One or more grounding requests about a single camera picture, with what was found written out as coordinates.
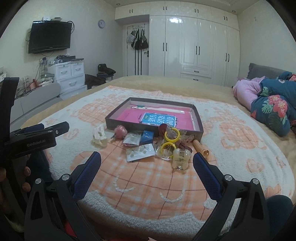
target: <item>finger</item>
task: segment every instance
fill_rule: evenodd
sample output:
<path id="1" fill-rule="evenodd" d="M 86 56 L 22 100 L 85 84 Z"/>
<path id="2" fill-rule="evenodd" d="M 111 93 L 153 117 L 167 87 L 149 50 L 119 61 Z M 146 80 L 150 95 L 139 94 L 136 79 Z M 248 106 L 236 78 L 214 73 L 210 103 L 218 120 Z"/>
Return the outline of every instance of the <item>finger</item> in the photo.
<path id="1" fill-rule="evenodd" d="M 31 186 L 29 183 L 23 183 L 22 185 L 22 189 L 25 191 L 25 192 L 29 192 L 31 191 Z"/>
<path id="2" fill-rule="evenodd" d="M 26 177 L 30 176 L 31 175 L 31 169 L 29 167 L 25 167 L 24 168 L 24 175 Z"/>
<path id="3" fill-rule="evenodd" d="M 6 178 L 6 169 L 0 167 L 0 182 L 3 182 Z"/>

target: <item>beige bedsheet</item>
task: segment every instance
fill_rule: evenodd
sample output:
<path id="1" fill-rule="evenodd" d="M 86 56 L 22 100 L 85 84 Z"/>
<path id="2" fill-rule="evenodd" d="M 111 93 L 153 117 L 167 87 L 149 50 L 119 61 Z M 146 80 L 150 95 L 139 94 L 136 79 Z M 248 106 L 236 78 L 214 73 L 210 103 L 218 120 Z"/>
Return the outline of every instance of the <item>beige bedsheet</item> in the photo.
<path id="1" fill-rule="evenodd" d="M 211 99 L 215 101 L 221 101 L 221 102 L 236 105 L 243 112 L 247 113 L 248 115 L 250 114 L 250 112 L 241 104 L 239 104 L 238 101 L 233 97 L 232 89 L 228 87 L 204 84 L 194 80 L 153 77 L 153 76 L 131 76 L 131 77 L 122 77 L 122 78 L 113 80 L 107 84 L 100 85 L 82 94 L 73 96 L 67 100 L 54 104 L 50 108 L 30 118 L 28 121 L 26 121 L 23 124 L 22 127 L 38 124 L 41 120 L 63 109 L 64 107 L 70 105 L 76 100 L 84 96 L 90 95 L 98 90 L 104 89 L 109 85 L 125 87 L 130 89 L 147 90 L 147 91 L 160 90 L 164 93 L 171 93 L 171 94 L 177 94 L 177 95 L 188 96 L 188 97 L 205 98 L 205 99 Z M 284 153 L 287 160 L 289 161 L 290 167 L 294 173 L 294 178 L 296 180 L 296 137 L 294 133 L 290 131 L 288 136 L 279 137 L 277 134 L 275 134 L 273 131 L 267 128 L 264 124 L 259 123 L 259 125 Z M 293 203 L 296 203 L 296 192 L 294 193 L 292 201 Z"/>

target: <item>blue package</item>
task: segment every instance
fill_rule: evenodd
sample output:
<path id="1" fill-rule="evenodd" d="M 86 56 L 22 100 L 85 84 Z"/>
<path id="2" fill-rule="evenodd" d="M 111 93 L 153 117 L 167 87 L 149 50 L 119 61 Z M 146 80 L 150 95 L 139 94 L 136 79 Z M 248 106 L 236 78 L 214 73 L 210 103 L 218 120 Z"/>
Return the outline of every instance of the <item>blue package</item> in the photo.
<path id="1" fill-rule="evenodd" d="M 151 131 L 143 131 L 141 140 L 140 140 L 140 145 L 145 145 L 145 144 L 150 144 L 153 142 L 153 135 L 154 133 Z"/>

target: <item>floral blanket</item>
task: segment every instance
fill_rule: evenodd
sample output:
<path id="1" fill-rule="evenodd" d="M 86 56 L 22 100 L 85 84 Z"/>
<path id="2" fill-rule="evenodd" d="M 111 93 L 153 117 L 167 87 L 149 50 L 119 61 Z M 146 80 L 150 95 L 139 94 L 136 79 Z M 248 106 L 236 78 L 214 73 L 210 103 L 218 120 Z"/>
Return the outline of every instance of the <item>floral blanket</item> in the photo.
<path id="1" fill-rule="evenodd" d="M 284 72 L 276 80 L 262 80 L 258 98 L 251 104 L 251 116 L 281 137 L 296 126 L 296 82 L 289 80 L 291 74 Z"/>

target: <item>cabinet door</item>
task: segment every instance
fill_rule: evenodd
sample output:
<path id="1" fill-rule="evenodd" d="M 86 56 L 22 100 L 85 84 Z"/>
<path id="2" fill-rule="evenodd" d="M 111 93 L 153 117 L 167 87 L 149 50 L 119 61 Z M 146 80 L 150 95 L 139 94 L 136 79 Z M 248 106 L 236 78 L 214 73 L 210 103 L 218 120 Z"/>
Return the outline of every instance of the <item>cabinet door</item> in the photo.
<path id="1" fill-rule="evenodd" d="M 213 22 L 198 19 L 197 67 L 212 69 L 213 67 Z"/>
<path id="2" fill-rule="evenodd" d="M 239 30 L 239 23 L 236 15 L 229 12 L 225 12 L 225 17 L 227 26 Z"/>
<path id="3" fill-rule="evenodd" d="M 177 1 L 166 1 L 165 14 L 171 16 L 181 16 L 181 3 Z"/>
<path id="4" fill-rule="evenodd" d="M 196 4 L 197 17 L 205 20 L 212 20 L 212 11 L 210 6 Z"/>
<path id="5" fill-rule="evenodd" d="M 225 25 L 214 24 L 214 66 L 213 84 L 224 86 L 227 67 L 227 27 Z"/>
<path id="6" fill-rule="evenodd" d="M 182 52 L 181 64 L 187 66 L 197 66 L 197 19 L 182 17 Z"/>
<path id="7" fill-rule="evenodd" d="M 146 14 L 146 3 L 134 3 L 130 5 L 131 9 L 131 16 L 139 16 L 139 15 L 145 15 Z"/>
<path id="8" fill-rule="evenodd" d="M 165 16 L 165 77 L 180 77 L 182 20 L 179 17 Z"/>
<path id="9" fill-rule="evenodd" d="M 130 17 L 129 9 L 130 5 L 115 8 L 115 20 Z"/>
<path id="10" fill-rule="evenodd" d="M 212 21 L 216 22 L 216 23 L 221 23 L 221 24 L 226 24 L 226 17 L 225 17 L 225 11 L 215 8 L 215 7 L 211 7 L 211 11 L 212 11 Z"/>
<path id="11" fill-rule="evenodd" d="M 165 1 L 150 2 L 150 16 L 164 15 L 165 14 Z"/>
<path id="12" fill-rule="evenodd" d="M 196 5 L 191 2 L 181 2 L 181 15 L 196 18 Z"/>
<path id="13" fill-rule="evenodd" d="M 240 42 L 239 31 L 227 27 L 227 42 L 228 42 L 228 60 L 226 71 L 226 84 L 225 86 L 234 86 L 237 82 L 237 76 L 239 73 L 239 61 L 240 61 Z"/>
<path id="14" fill-rule="evenodd" d="M 164 76 L 165 16 L 151 16 L 149 24 L 149 75 Z"/>

